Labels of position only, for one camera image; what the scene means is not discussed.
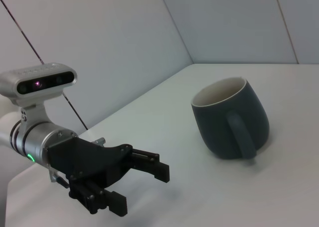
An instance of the mug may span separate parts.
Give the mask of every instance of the mug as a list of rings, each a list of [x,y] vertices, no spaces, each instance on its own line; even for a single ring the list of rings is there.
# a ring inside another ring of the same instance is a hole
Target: mug
[[[268,139],[267,115],[246,79],[207,86],[191,105],[206,146],[221,159],[252,159]]]

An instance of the silver cylindrical joint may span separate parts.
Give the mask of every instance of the silver cylindrical joint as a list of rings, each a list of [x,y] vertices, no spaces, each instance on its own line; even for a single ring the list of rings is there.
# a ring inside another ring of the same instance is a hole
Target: silver cylindrical joint
[[[4,145],[10,149],[13,149],[13,147],[11,146],[11,142],[13,140],[15,131],[18,128],[19,124],[15,127],[13,131],[12,131],[12,128],[20,120],[21,120],[21,114],[18,112],[7,113],[4,116],[0,117],[0,145]]]
[[[39,124],[30,131],[25,139],[25,153],[29,159],[47,168],[49,164],[47,150],[73,136],[76,136],[73,131],[53,123]]]

